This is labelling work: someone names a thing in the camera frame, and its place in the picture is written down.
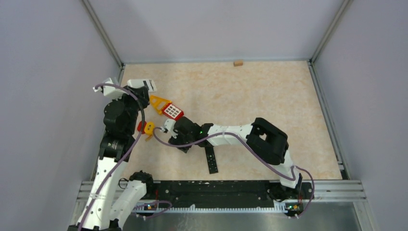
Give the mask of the white red remote control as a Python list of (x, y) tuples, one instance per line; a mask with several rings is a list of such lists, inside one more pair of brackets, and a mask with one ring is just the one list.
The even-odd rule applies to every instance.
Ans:
[(127, 85), (132, 88), (146, 87), (148, 92), (157, 92), (157, 87), (153, 79), (129, 79)]

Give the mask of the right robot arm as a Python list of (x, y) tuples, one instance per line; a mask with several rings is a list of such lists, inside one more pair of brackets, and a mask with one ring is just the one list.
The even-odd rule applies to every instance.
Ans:
[(280, 186), (275, 190), (275, 199), (283, 201), (301, 194), (303, 177), (294, 167), (288, 136), (264, 118), (257, 117), (247, 125), (221, 126), (213, 123), (198, 125), (183, 116), (178, 120), (167, 119), (164, 131), (171, 134), (168, 143), (184, 153), (193, 145), (204, 148), (210, 164), (216, 163), (215, 147), (243, 145), (279, 176)]

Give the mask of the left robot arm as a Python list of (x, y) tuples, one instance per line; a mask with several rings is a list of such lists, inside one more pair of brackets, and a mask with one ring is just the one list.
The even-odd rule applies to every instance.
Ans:
[(96, 175), (85, 208), (70, 231), (121, 231), (141, 198), (154, 193), (152, 176), (135, 172), (117, 200), (114, 199), (121, 175), (138, 138), (134, 138), (137, 117), (145, 118), (149, 105), (147, 86), (115, 88), (105, 84), (103, 94), (112, 90), (113, 99), (104, 108), (105, 132), (100, 143)]

